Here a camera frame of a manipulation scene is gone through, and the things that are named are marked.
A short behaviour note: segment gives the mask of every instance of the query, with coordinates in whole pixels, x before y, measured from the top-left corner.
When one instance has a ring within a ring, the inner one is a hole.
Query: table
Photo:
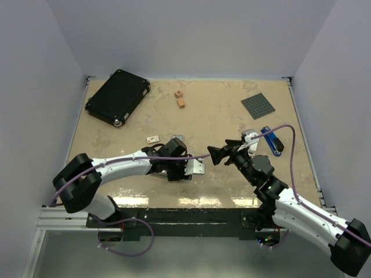
[[[91,80],[87,100],[105,80]],[[127,155],[148,146],[146,138],[159,135],[166,143],[172,134],[184,135],[188,153],[207,153],[208,145],[222,147],[224,140],[239,139],[241,132],[263,126],[270,128],[291,124],[297,131],[294,153],[294,177],[298,192],[320,206],[310,161],[300,131],[290,91],[286,81],[248,80],[153,80],[151,91],[117,129],[90,115],[82,108],[72,142],[69,160],[79,153],[90,158],[110,158]],[[185,108],[177,105],[174,93],[182,91]],[[253,120],[241,100],[263,93],[275,112]],[[275,157],[265,139],[261,139],[257,154],[268,155],[275,167],[274,174],[291,186],[289,173],[292,132],[285,128],[275,132],[285,145],[280,157]],[[258,207],[260,201],[235,166],[214,166],[205,159],[205,175],[193,175],[191,181],[167,182],[151,176],[128,177],[99,188],[110,195],[120,207]]]

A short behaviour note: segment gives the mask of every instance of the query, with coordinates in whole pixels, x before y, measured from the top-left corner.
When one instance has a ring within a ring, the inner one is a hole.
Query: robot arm
[[[371,248],[339,226],[346,227],[361,240],[370,243],[364,224],[357,219],[349,222],[331,215],[302,197],[297,199],[293,189],[273,175],[274,168],[267,156],[250,157],[254,152],[249,152],[249,147],[243,146],[252,144],[253,140],[254,138],[246,137],[244,131],[241,140],[226,140],[226,146],[209,146],[208,151],[214,165],[228,157],[225,165],[234,164],[247,181],[256,187],[254,193],[262,205],[259,207],[259,219],[251,221],[258,223],[257,229],[272,224],[288,228],[321,248],[340,270],[356,276],[369,258]]]
[[[113,198],[97,193],[99,186],[131,175],[162,173],[166,174],[168,181],[180,181],[192,179],[192,174],[204,174],[205,165],[201,160],[162,159],[188,157],[191,155],[187,154],[186,145],[178,138],[171,139],[166,145],[145,147],[141,151],[117,158],[90,159],[87,154],[82,153],[73,158],[54,178],[53,185],[58,191],[76,175],[95,168],[66,187],[60,193],[60,199],[68,213],[84,210],[101,220],[112,222],[121,219],[121,212]]]

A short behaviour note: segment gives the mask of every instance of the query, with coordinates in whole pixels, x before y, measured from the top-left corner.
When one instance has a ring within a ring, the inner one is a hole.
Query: white object
[[[158,135],[154,135],[154,136],[150,136],[150,137],[147,137],[147,143],[155,143],[155,142],[158,142],[160,141],[160,138],[158,137]]]
[[[259,142],[259,138],[252,139],[252,137],[258,136],[259,134],[256,133],[255,130],[249,129],[242,132],[242,139],[244,140],[244,144],[238,148],[238,152],[242,149],[249,148],[248,153],[249,156],[253,156],[256,152],[257,143]]]
[[[203,175],[205,173],[205,165],[203,163],[203,159],[190,159],[184,169],[185,175]]]
[[[105,164],[107,160],[115,160],[120,158],[133,158],[133,160],[121,161],[106,165],[96,169],[97,172],[101,173],[102,182],[100,185],[106,184],[119,178],[125,178],[130,175],[146,175],[151,169],[151,162],[149,159],[135,159],[139,156],[147,156],[145,152],[137,151],[130,155],[118,156],[116,158],[109,159],[93,159],[92,166],[100,163]]]
[[[346,224],[347,220],[328,213],[302,197],[300,197],[300,200],[317,212],[338,222],[340,225],[344,227],[348,226]],[[292,230],[294,233],[313,242],[327,255],[331,254],[328,245],[331,244],[334,246],[337,242],[336,235],[342,235],[343,230],[333,226],[300,205],[295,199],[292,188],[284,189],[279,194],[279,199],[275,201],[275,204],[277,209],[272,219],[276,225]]]
[[[101,173],[102,182],[100,183],[100,186],[110,181],[125,178],[130,175],[146,175],[151,169],[152,164],[150,163],[149,159],[135,159],[139,156],[147,156],[147,154],[142,151],[137,151],[130,155],[110,158],[110,160],[119,158],[133,158],[133,160],[115,162],[96,169],[97,172]],[[92,166],[100,163],[105,164],[106,162],[107,159],[94,158],[92,161]],[[110,198],[97,192],[94,195],[91,203],[84,210],[104,220],[115,212],[115,207]]]

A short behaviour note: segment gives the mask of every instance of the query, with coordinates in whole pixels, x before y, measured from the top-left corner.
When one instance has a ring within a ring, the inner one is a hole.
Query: metal frame
[[[68,146],[67,153],[66,153],[65,164],[67,163],[67,159],[68,159],[68,156],[70,154],[70,150],[71,150],[71,147],[72,147],[72,142],[73,142],[73,139],[74,139],[74,134],[76,132],[79,117],[80,117],[80,114],[81,114],[81,108],[83,107],[83,101],[86,97],[86,93],[87,93],[87,90],[88,90],[88,87],[89,87],[90,80],[94,80],[94,79],[96,79],[95,76],[89,76],[86,79],[85,94],[83,94],[83,97],[82,97],[82,100],[81,100],[81,105],[79,106],[80,109],[78,111],[78,117],[77,117],[77,120],[75,122],[74,131],[72,133],[71,141],[70,141],[70,144]],[[299,112],[297,110],[297,105],[296,105],[296,102],[295,102],[295,99],[294,99],[293,89],[292,89],[292,86],[291,86],[290,79],[289,78],[282,78],[282,80],[285,80],[288,83],[288,89],[290,91],[290,95],[291,95],[291,98],[292,98],[292,101],[293,101],[293,106],[294,106],[295,113],[296,113],[296,116],[297,116],[297,119],[298,119],[298,122],[299,122],[300,130],[301,130],[301,133],[303,135],[304,145],[305,145],[305,148],[307,150],[307,155],[308,155],[310,165],[311,165],[311,168],[312,168],[312,173],[313,173],[313,176],[314,176],[314,179],[315,179],[315,183],[316,183],[316,187],[317,187],[317,191],[318,191],[319,199],[321,201],[322,208],[324,210],[328,211],[328,212],[331,212],[334,215],[337,215],[335,207],[326,208],[325,200],[323,199],[322,190],[321,190],[321,187],[319,186],[318,177],[317,177],[314,165],[313,165],[313,160],[312,160],[312,156],[311,156],[311,153],[310,153],[308,142],[307,142],[307,139],[306,139],[306,136],[305,136],[303,125],[302,125],[302,122],[301,122],[301,119],[300,119]],[[99,228],[99,229],[98,229],[98,227],[97,228],[87,228],[86,227],[87,218],[88,218],[88,214],[85,213],[85,212],[68,214],[65,211],[64,208],[50,208],[50,207],[42,208],[40,216],[39,216],[39,220],[38,220],[38,223],[37,223],[37,228],[36,228],[36,232],[35,232],[35,235],[34,235],[34,239],[32,241],[30,252],[28,253],[28,257],[27,257],[27,260],[26,260],[26,265],[25,265],[24,270],[23,270],[22,278],[33,278],[35,268],[37,266],[38,258],[39,258],[40,252],[41,252],[41,248],[42,248],[42,245],[44,243],[46,231],[98,231],[98,230],[100,232],[119,232],[119,231],[121,231],[119,228]],[[262,233],[272,232],[272,229],[263,229],[263,230],[261,230],[261,232]]]

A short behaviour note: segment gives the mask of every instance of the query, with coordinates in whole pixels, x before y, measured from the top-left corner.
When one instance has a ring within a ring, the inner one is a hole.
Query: small wooden cube
[[[177,98],[176,101],[178,102],[178,105],[179,105],[179,108],[180,108],[180,109],[186,107],[186,106],[185,106],[186,104],[184,103],[184,100],[183,100],[182,97]]]
[[[176,98],[183,97],[183,93],[182,93],[181,91],[177,91],[177,92],[175,92],[174,95],[175,95]]]

